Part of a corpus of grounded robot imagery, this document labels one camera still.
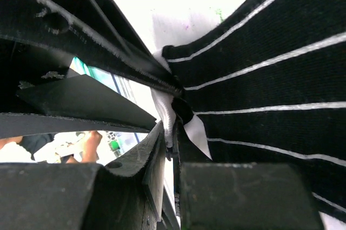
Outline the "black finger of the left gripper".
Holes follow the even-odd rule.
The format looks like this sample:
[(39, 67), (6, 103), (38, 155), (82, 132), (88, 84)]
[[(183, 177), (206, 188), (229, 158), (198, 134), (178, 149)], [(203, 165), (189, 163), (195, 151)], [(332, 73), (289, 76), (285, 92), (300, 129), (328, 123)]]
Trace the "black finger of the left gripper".
[(1, 38), (72, 54), (175, 97), (182, 93), (113, 0), (1, 0)]

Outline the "black white striped sock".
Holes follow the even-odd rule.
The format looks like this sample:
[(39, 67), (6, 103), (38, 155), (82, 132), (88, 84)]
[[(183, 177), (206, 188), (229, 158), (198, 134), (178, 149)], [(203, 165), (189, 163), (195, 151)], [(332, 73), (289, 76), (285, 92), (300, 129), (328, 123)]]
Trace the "black white striped sock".
[(345, 221), (345, 0), (246, 0), (154, 56), (183, 87), (152, 91), (168, 148), (181, 120), (218, 163), (295, 164)]

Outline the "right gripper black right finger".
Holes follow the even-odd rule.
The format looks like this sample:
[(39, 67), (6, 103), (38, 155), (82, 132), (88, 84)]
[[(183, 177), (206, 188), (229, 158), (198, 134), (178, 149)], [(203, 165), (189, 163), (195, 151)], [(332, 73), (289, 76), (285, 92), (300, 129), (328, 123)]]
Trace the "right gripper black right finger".
[(296, 167), (215, 163), (175, 124), (174, 150), (182, 229), (323, 229)]

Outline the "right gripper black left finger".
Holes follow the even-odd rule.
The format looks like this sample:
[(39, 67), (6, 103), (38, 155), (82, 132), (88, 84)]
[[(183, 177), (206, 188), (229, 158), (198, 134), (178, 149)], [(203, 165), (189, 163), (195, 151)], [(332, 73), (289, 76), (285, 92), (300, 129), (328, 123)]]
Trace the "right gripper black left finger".
[(147, 136), (116, 160), (1, 162), (1, 229), (156, 229), (161, 217), (162, 123), (89, 76), (5, 91), (1, 137), (139, 129)]

